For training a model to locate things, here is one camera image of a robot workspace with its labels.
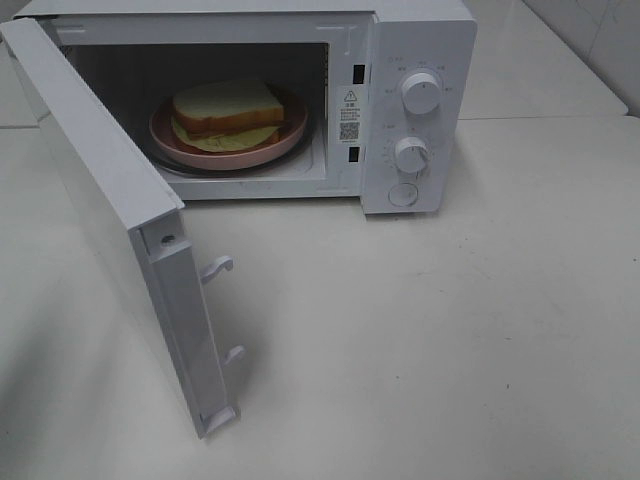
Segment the white upper microwave knob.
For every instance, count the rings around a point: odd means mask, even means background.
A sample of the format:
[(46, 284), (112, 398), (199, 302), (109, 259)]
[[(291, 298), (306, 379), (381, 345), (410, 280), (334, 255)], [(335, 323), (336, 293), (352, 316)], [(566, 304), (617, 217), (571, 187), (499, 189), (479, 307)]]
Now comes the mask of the white upper microwave knob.
[(442, 86), (430, 71), (410, 73), (401, 84), (401, 97), (407, 111), (415, 115), (428, 114), (441, 101)]

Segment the white lower microwave knob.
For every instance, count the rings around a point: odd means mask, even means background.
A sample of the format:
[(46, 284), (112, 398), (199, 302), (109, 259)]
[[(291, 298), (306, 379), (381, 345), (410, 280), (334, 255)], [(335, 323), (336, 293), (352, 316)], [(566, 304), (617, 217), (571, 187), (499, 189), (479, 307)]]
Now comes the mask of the white lower microwave knob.
[(429, 163), (430, 150), (418, 137), (405, 137), (394, 146), (396, 167), (403, 173), (414, 174), (424, 170)]

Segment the round door release button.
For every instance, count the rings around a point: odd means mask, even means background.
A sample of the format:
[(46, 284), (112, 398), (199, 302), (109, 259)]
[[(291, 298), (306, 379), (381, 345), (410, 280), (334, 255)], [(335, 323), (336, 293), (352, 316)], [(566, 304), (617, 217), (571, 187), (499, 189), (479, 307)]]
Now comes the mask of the round door release button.
[(396, 207), (409, 207), (418, 200), (419, 190), (411, 183), (400, 183), (393, 186), (388, 193), (389, 202)]

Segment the white microwave knob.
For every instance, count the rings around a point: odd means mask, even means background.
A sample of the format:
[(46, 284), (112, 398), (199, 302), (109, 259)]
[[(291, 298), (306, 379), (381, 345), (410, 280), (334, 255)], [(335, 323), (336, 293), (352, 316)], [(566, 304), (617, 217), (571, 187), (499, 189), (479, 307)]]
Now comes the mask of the white microwave knob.
[(405, 137), (394, 146), (396, 167), (403, 173), (414, 174), (424, 170), (429, 163), (430, 150), (418, 137)]
[(401, 97), (407, 111), (415, 115), (428, 114), (441, 101), (442, 86), (430, 71), (410, 73), (401, 84)]

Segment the pink round plate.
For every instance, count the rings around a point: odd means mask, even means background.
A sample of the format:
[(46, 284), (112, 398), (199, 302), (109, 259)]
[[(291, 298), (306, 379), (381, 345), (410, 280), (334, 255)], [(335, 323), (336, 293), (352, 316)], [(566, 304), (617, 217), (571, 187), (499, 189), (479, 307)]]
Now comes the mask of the pink round plate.
[(205, 171), (242, 170), (274, 161), (300, 142), (310, 114), (298, 95), (278, 88), (273, 92), (283, 106), (284, 121), (280, 126), (191, 139), (173, 117), (171, 102), (166, 100), (149, 120), (151, 139), (175, 163)]

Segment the white bread sandwich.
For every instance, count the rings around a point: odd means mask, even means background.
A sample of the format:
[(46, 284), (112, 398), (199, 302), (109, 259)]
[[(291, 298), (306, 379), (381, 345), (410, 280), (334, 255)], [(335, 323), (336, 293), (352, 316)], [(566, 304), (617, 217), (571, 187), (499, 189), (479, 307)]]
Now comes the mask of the white bread sandwich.
[(280, 126), (284, 121), (283, 106), (258, 78), (191, 87), (176, 93), (171, 107), (191, 139)]

